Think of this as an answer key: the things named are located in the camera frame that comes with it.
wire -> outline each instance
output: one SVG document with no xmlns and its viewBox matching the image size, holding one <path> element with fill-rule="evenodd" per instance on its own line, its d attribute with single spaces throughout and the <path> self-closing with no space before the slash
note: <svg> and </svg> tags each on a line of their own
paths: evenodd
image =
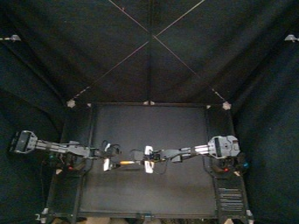
<svg viewBox="0 0 299 224">
<path fill-rule="evenodd" d="M 42 203 L 42 207 L 45 207 L 44 186 L 42 186 L 42 163 L 44 163 L 44 160 L 41 161 L 40 180 L 41 180 L 41 203 Z"/>
<path fill-rule="evenodd" d="M 163 167 L 163 172 L 155 172 L 155 169 L 153 169 L 153 174 L 157 174 L 157 175 L 164 175 L 165 174 L 169 159 L 167 159 L 164 162 L 165 162 L 165 164 L 164 164 L 164 167 Z"/>
</svg>

black fabric curtain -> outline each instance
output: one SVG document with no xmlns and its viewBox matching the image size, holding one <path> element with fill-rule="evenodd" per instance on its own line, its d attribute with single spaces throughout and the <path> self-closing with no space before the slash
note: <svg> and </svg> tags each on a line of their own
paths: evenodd
<svg viewBox="0 0 299 224">
<path fill-rule="evenodd" d="M 299 44 L 280 41 L 235 104 L 237 137 L 251 164 L 245 183 L 255 223 L 299 223 L 297 59 Z"/>
<path fill-rule="evenodd" d="M 2 14 L 0 24 L 0 36 L 9 37 L 14 28 Z M 34 223 L 52 171 L 41 166 L 44 155 L 17 157 L 8 153 L 8 146 L 17 130 L 58 141 L 64 106 L 22 42 L 0 42 L 0 65 L 0 223 Z"/>
</svg>

